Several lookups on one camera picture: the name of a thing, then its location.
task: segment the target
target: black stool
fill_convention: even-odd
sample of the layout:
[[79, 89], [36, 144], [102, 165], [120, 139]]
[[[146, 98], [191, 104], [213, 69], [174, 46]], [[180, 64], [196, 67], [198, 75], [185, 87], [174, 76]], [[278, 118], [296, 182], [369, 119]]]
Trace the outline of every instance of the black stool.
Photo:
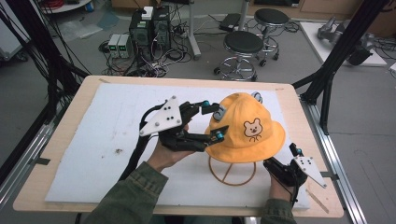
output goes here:
[[264, 47], [262, 52], [264, 52], [264, 57], [260, 61], [260, 66], [265, 66], [266, 64], [266, 56], [268, 52], [272, 52], [276, 50], [276, 54], [274, 55], [273, 59], [277, 60], [279, 57], [279, 45], [278, 43], [268, 34], [276, 28], [284, 27], [286, 23], [289, 22], [289, 17], [276, 9], [272, 8], [262, 8], [257, 10], [254, 13], [254, 20], [262, 25], [264, 29], [262, 30], [262, 42], [264, 43]]
[[235, 56], [227, 58], [219, 67], [215, 68], [215, 74], [222, 74], [221, 79], [242, 81], [257, 80], [254, 65], [247, 58], [254, 58], [263, 48], [262, 40], [253, 33], [235, 31], [224, 37], [224, 48]]

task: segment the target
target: cartoon bear embroidery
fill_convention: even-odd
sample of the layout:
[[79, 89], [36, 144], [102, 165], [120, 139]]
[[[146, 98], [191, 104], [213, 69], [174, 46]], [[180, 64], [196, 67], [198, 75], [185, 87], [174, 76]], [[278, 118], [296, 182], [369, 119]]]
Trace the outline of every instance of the cartoon bear embroidery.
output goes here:
[[245, 126], [245, 136], [250, 137], [248, 140], [249, 142], [251, 140], [253, 141], [259, 141], [259, 137], [262, 137], [260, 133], [262, 133], [262, 125], [260, 124], [259, 119], [254, 119], [253, 123], [250, 123], [249, 121], [245, 121], [244, 123]]

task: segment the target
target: hat brim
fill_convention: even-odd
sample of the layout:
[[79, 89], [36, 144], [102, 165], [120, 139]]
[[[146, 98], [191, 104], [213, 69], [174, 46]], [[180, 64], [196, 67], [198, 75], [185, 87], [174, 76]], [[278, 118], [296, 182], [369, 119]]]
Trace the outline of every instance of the hat brim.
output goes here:
[[273, 122], [273, 134], [251, 147], [229, 148], [222, 143], [217, 143], [206, 148], [207, 154], [213, 159], [228, 163], [246, 163], [263, 161], [275, 156], [285, 144], [286, 133], [282, 125]]

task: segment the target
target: table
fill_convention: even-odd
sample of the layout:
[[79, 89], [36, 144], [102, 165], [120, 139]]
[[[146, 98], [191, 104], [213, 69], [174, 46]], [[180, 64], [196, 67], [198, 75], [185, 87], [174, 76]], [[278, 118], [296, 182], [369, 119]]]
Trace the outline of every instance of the table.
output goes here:
[[[238, 88], [246, 90], [275, 91], [279, 100], [283, 116], [288, 124], [290, 139], [298, 143], [305, 155], [312, 156], [320, 171], [327, 168], [320, 156], [318, 145], [309, 127], [300, 101], [294, 88], [290, 84], [234, 82], [214, 80], [191, 80], [172, 78], [148, 77], [86, 77], [73, 102], [68, 107], [56, 131], [49, 140], [41, 158], [49, 159], [48, 165], [37, 164], [24, 183], [14, 209], [17, 211], [63, 211], [63, 212], [91, 212], [96, 203], [47, 203], [44, 201], [55, 177], [59, 161], [70, 144], [74, 133], [88, 109], [96, 89], [101, 83], [121, 83], [158, 86], [191, 86], [206, 88]], [[307, 194], [311, 208], [293, 210], [297, 217], [341, 217], [344, 210], [338, 199], [330, 178], [325, 178], [328, 185], [323, 189], [313, 180], [306, 182]], [[246, 216], [259, 217], [260, 209], [246, 207], [200, 207], [200, 206], [156, 206], [154, 214], [202, 215], [202, 216]]]

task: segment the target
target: black pole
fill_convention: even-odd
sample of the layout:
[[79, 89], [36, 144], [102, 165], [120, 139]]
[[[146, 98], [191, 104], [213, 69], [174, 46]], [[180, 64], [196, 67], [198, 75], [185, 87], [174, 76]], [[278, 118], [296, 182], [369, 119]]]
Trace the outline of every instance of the black pole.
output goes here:
[[361, 37], [387, 2], [388, 0], [363, 1], [348, 27], [330, 52], [329, 57], [319, 70], [292, 84], [293, 87], [297, 89], [311, 82], [308, 90], [301, 95], [301, 99], [307, 101], [311, 105], [316, 104], [318, 97], [324, 91], [322, 108], [320, 111], [320, 127], [326, 134], [329, 134], [327, 124], [332, 94], [332, 80], [337, 70], [353, 52], [354, 48], [361, 40]]

